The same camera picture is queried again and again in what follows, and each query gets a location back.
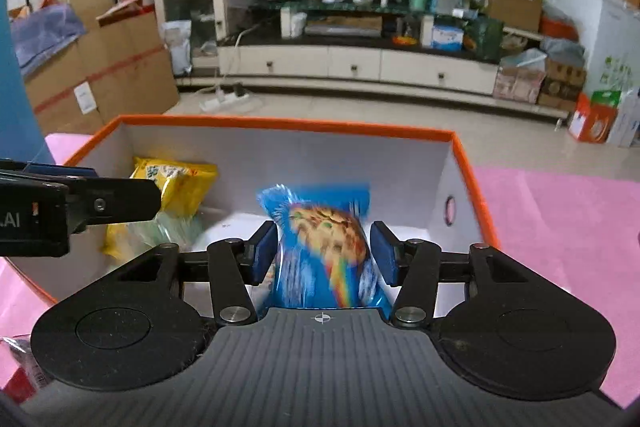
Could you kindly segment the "white tv cabinet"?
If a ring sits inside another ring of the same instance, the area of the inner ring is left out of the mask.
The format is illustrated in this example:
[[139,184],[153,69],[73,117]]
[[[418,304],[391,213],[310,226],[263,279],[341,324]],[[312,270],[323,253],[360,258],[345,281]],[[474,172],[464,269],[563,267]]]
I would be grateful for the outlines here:
[[179,78],[178,86],[195,90],[240,82],[264,89],[424,98],[559,120],[570,116],[535,102],[495,98],[498,65],[477,61],[469,52],[398,46],[390,38],[283,38],[281,24],[290,20],[286,10],[225,38],[215,57],[193,61],[194,72]]

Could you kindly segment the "white glass door cabinet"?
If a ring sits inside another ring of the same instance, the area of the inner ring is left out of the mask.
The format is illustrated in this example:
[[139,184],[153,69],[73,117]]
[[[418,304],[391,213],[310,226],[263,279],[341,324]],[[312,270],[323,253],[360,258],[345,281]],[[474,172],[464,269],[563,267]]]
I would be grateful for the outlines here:
[[218,44],[228,36],[226,0],[154,0],[154,5],[175,77],[219,66]]

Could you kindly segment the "pink flowered tablecloth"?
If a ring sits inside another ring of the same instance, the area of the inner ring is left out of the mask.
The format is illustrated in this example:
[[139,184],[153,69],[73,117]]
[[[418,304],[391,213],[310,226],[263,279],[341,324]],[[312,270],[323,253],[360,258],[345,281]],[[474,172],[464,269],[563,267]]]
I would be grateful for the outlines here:
[[[77,140],[58,161],[74,165],[73,157],[93,136]],[[621,405],[630,404],[639,393],[638,183],[480,168],[466,158],[495,245],[611,322],[617,351],[603,389]]]

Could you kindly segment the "large cardboard boxes stack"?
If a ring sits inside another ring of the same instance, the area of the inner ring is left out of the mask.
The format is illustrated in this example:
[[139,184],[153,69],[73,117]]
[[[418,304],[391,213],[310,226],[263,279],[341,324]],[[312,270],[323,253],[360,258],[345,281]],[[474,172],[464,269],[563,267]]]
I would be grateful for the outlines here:
[[87,33],[25,80],[44,134],[93,133],[120,115],[163,114],[179,101],[153,12],[101,27],[113,0],[70,0]]

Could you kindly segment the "blue cookie packet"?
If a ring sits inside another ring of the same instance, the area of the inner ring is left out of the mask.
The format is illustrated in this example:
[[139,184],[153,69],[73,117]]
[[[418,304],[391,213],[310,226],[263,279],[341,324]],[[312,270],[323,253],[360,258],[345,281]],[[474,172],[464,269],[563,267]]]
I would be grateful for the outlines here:
[[268,306],[372,308],[390,315],[362,226],[370,206],[367,185],[277,184],[257,200],[280,236]]

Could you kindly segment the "white power strip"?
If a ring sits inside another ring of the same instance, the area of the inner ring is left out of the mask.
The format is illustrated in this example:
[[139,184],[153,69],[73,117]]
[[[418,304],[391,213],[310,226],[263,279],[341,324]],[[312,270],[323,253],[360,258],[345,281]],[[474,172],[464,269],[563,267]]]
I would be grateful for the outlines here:
[[247,93],[237,95],[235,92],[216,91],[211,93],[209,98],[203,98],[200,102],[200,109],[205,114],[216,114],[248,101],[250,101],[250,96]]

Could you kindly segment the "orange cardboard box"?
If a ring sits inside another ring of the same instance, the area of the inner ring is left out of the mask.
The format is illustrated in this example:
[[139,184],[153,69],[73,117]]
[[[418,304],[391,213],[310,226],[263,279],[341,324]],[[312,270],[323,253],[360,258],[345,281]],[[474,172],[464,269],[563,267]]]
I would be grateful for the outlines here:
[[[134,158],[213,164],[210,211],[258,213],[257,194],[287,186],[362,184],[368,217],[395,231],[425,232],[444,251],[495,245],[473,169],[454,132],[351,122],[250,117],[122,116],[73,157],[104,178],[126,178]],[[58,258],[7,257],[47,303],[107,275],[104,231],[90,227]]]

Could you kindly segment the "blue thermos jug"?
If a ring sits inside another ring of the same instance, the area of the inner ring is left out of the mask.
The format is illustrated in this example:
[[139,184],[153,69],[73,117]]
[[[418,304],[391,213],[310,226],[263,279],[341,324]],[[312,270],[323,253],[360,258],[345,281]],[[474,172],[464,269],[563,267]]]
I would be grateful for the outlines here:
[[54,164],[30,105],[11,36],[8,6],[0,0],[0,153],[1,158]]

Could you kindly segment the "yellow egg cake packet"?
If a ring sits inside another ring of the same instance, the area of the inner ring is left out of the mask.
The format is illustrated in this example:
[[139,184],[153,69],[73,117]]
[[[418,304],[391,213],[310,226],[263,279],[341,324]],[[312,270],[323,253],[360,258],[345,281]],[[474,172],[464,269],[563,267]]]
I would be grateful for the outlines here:
[[198,210],[218,178],[218,167],[136,156],[130,178],[156,184],[160,211],[149,221],[107,225],[102,254],[122,265],[163,243],[189,248],[203,231]]

